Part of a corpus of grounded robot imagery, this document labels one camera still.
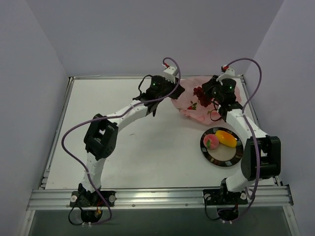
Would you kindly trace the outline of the red fake fruit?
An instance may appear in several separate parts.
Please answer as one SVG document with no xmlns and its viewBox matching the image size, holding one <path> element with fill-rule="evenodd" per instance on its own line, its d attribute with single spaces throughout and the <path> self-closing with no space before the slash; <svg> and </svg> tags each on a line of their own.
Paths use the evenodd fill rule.
<svg viewBox="0 0 315 236">
<path fill-rule="evenodd" d="M 187 109 L 188 110 L 196 110 L 198 103 L 192 103 Z"/>
</svg>

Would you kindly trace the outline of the orange fake fruit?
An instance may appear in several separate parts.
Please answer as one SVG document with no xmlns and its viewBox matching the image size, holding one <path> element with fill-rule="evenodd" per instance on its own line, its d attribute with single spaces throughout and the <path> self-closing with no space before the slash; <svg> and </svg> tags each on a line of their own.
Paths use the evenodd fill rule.
<svg viewBox="0 0 315 236">
<path fill-rule="evenodd" d="M 237 146 L 237 139 L 232 134 L 223 130 L 218 130 L 215 135 L 220 144 L 230 148 L 235 148 Z"/>
</svg>

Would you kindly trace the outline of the pink fake peach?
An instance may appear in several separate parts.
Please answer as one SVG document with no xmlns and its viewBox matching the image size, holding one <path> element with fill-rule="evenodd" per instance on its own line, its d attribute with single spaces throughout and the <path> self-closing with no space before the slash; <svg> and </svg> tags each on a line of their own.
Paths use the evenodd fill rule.
<svg viewBox="0 0 315 236">
<path fill-rule="evenodd" d="M 215 134 L 207 134 L 203 139 L 203 144 L 207 149 L 214 150 L 218 148 L 220 142 Z"/>
</svg>

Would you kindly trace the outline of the pink plastic bag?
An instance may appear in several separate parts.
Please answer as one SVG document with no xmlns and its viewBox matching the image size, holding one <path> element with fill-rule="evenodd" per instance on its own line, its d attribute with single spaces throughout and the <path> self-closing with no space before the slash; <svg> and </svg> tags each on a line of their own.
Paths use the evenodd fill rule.
<svg viewBox="0 0 315 236">
<path fill-rule="evenodd" d="M 240 90 L 234 79 L 217 81 L 217 75 L 189 77 L 180 81 L 183 92 L 172 103 L 179 112 L 204 125 L 226 121 L 228 112 L 241 110 Z"/>
</svg>

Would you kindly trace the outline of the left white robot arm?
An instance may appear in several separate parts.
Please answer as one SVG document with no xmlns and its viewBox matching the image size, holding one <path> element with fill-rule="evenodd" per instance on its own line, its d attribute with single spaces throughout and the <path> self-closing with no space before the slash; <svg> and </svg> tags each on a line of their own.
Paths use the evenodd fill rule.
<svg viewBox="0 0 315 236">
<path fill-rule="evenodd" d="M 128 106 L 110 114 L 111 119 L 99 120 L 90 124 L 84 137 L 87 170 L 78 186 L 78 191 L 82 194 L 81 199 L 86 205 L 94 206 L 99 201 L 99 193 L 95 189 L 101 188 L 104 162 L 116 147 L 118 133 L 137 119 L 144 118 L 149 114 L 154 116 L 158 104 L 161 102 L 157 100 L 158 98 L 178 99 L 185 91 L 178 84 L 178 80 L 175 78 L 175 82 L 170 82 L 163 76 L 152 76 L 149 88 L 133 98 Z"/>
</svg>

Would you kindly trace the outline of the dark red fake grapes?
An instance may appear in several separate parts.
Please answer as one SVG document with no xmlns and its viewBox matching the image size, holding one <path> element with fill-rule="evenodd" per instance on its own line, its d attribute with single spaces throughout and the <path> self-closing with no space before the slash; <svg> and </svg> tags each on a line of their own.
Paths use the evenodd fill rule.
<svg viewBox="0 0 315 236">
<path fill-rule="evenodd" d="M 200 102 L 200 105 L 203 107 L 208 107 L 211 104 L 214 105 L 214 102 L 210 100 L 206 94 L 204 93 L 202 87 L 195 87 L 193 89 L 193 95 L 198 98 L 198 101 Z"/>
</svg>

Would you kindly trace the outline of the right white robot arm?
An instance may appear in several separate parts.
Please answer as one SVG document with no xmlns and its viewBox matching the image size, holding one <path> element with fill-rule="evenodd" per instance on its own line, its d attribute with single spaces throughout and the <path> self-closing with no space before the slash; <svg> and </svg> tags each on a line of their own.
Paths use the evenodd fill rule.
<svg viewBox="0 0 315 236">
<path fill-rule="evenodd" d="M 224 203 L 236 198 L 236 192 L 254 185 L 256 191 L 261 179 L 275 177 L 281 172 L 281 141 L 262 131 L 245 113 L 245 107 L 236 101 L 236 81 L 232 78 L 220 80 L 213 76 L 201 86 L 203 94 L 219 105 L 221 118 L 235 131 L 244 145 L 240 169 L 223 181 L 218 193 Z"/>
</svg>

